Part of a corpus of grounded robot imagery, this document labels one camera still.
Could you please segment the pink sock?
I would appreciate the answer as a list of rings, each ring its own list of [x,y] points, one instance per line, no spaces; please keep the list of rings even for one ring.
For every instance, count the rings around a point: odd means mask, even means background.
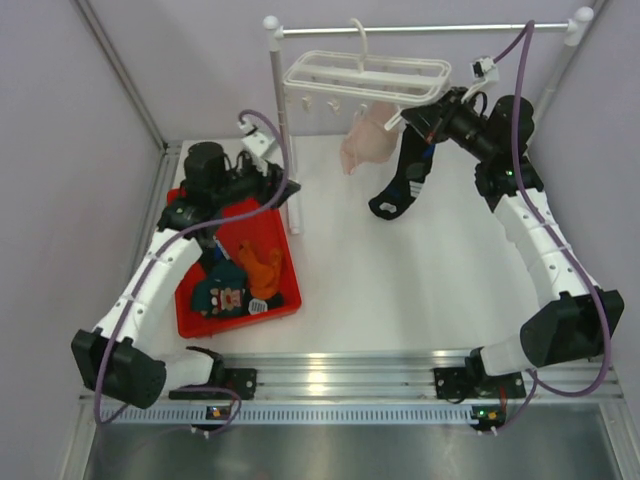
[[[361,105],[354,113],[351,128],[340,146],[340,160],[345,175],[351,175],[363,163],[381,164],[394,153],[399,129],[386,130],[386,123],[397,113],[394,104],[374,101]]]

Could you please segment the white plastic clip hanger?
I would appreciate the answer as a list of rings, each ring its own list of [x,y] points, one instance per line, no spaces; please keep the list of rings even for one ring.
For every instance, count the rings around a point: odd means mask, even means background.
[[[399,108],[431,104],[450,86],[446,60],[373,55],[362,23],[352,18],[360,37],[358,53],[312,50],[283,75],[288,90],[383,102]]]

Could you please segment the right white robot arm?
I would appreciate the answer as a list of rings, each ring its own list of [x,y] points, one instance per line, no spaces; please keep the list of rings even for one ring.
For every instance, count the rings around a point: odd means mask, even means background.
[[[455,87],[432,104],[402,110],[401,116],[428,146],[451,140],[476,159],[476,189],[519,252],[540,307],[508,338],[471,351],[465,360],[469,389],[486,397],[508,374],[606,359],[624,301],[586,272],[551,212],[527,157],[535,130],[532,104],[507,95],[484,114],[476,111],[465,88]]]

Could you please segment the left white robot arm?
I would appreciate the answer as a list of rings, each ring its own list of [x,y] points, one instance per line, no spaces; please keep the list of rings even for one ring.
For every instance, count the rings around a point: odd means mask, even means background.
[[[290,178],[288,151],[282,150],[281,163],[270,160],[274,148],[283,146],[281,138],[248,143],[234,168],[227,166],[218,143],[190,148],[179,195],[163,210],[135,274],[94,329],[80,330],[72,340],[73,356],[96,408],[104,396],[146,409],[163,393],[181,388],[194,388],[205,397],[223,391],[226,374],[217,367],[219,355],[189,348],[173,360],[154,359],[146,342],[214,230],[276,210],[299,191]]]

